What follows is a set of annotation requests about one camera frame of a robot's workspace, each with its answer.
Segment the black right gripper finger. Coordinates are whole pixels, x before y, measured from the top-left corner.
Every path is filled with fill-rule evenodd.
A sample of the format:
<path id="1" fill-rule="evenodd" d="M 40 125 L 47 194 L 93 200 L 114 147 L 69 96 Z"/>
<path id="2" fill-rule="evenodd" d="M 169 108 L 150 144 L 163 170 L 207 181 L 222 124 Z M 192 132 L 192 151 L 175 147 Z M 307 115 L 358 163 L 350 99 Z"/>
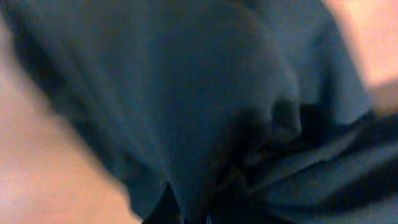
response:
<path id="1" fill-rule="evenodd" d="M 169 184 L 166 185 L 159 202 L 142 224 L 182 224 L 180 208 Z"/>

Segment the black shorts with grey waistband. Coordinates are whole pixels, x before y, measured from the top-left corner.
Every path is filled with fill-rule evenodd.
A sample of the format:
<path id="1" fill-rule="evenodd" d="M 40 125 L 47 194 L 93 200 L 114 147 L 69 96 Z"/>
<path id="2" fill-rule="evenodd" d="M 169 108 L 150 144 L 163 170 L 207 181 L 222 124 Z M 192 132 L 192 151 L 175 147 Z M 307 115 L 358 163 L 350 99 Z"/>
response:
<path id="1" fill-rule="evenodd" d="M 143 220 L 396 223 L 377 118 L 321 1 L 2 1 L 14 50 Z"/>

